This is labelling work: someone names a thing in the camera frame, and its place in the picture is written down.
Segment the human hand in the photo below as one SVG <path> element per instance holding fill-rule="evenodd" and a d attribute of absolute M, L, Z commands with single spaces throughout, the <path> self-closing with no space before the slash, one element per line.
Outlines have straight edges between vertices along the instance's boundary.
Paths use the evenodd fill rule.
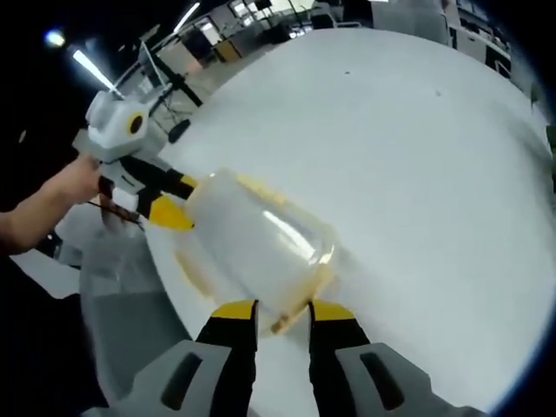
<path fill-rule="evenodd" d="M 98 194 L 98 179 L 101 174 L 98 162 L 89 155 L 79 155 L 44 185 L 69 205 L 87 202 Z"/>

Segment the white tabletop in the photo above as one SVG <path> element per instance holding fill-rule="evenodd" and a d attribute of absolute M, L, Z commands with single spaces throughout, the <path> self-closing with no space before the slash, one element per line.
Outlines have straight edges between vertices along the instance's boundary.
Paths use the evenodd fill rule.
<path fill-rule="evenodd" d="M 545 125 L 516 87 L 456 50 L 316 30 L 224 84 L 162 157 L 199 177 L 253 176 L 332 224 L 360 270 L 340 277 L 335 299 L 438 395 L 489 410 L 531 360 L 554 301 Z M 214 306 L 183 280 L 171 232 L 147 232 L 195 337 Z M 251 406 L 317 415 L 307 358 L 281 360 L 293 365 L 257 362 Z"/>

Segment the office desk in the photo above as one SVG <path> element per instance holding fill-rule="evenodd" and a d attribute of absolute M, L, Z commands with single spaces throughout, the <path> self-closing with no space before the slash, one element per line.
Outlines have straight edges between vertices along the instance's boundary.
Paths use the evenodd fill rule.
<path fill-rule="evenodd" d="M 556 283 L 546 120 L 518 89 L 415 36 L 314 30 L 237 74 L 191 122 L 163 158 L 196 177 L 230 167 L 331 224 L 354 270 L 328 296 L 441 397 L 499 403 L 546 331 Z M 172 232 L 146 232 L 196 337 L 216 306 L 183 279 Z M 293 335 L 260 342 L 251 407 L 317 415 Z"/>

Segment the human arm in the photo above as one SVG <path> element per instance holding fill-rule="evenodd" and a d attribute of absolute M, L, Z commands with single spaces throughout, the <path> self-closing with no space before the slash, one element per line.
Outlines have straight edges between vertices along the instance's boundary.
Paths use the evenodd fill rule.
<path fill-rule="evenodd" d="M 54 175 L 8 213 L 0 213 L 0 253 L 15 255 L 35 247 L 74 204 L 98 194 L 98 166 L 90 156 Z"/>

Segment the black circle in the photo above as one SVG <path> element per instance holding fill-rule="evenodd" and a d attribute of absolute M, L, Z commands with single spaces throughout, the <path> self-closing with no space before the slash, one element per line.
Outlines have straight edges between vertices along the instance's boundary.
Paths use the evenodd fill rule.
<path fill-rule="evenodd" d="M 129 125 L 129 133 L 131 133 L 131 135 L 134 135 L 139 131 L 141 126 L 142 126 L 142 116 L 136 116 L 136 118 L 133 119 L 133 121 Z"/>

